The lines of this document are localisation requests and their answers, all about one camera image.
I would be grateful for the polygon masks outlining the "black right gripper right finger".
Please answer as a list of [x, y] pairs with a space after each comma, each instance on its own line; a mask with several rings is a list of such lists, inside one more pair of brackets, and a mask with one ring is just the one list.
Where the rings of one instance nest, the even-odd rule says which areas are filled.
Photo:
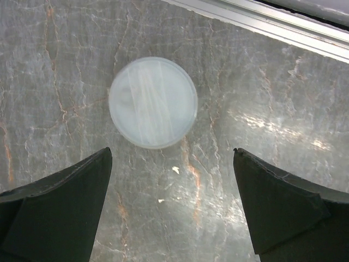
[[348, 261], [348, 194], [238, 148], [234, 174], [261, 261]]

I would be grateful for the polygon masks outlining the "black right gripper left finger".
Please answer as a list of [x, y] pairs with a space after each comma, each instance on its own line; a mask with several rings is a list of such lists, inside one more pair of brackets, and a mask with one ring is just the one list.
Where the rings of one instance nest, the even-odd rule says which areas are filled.
[[1, 261], [89, 261], [112, 169], [106, 147], [1, 193]]

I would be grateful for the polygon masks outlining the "green orange fruit cup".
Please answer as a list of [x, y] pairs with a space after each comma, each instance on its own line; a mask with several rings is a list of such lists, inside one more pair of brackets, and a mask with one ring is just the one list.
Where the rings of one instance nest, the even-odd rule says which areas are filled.
[[126, 65], [109, 91], [114, 125], [132, 144], [162, 149], [182, 140], [192, 128], [198, 95], [189, 74], [162, 57], [144, 57]]

